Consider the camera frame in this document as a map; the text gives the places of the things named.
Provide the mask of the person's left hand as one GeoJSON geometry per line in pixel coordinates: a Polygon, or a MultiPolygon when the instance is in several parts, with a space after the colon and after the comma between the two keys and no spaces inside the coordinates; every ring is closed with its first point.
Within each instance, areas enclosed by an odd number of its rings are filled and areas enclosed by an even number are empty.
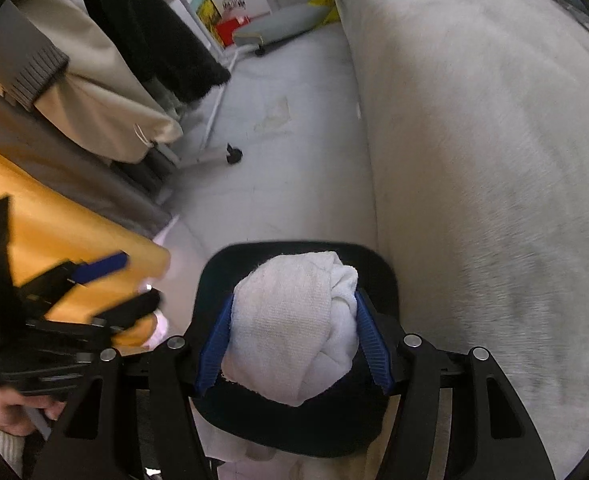
{"type": "Polygon", "coordinates": [[[26,437],[36,430],[27,408],[43,410],[46,417],[57,420],[66,407],[52,396],[24,396],[9,387],[0,388],[0,430],[16,437],[26,437]]]}

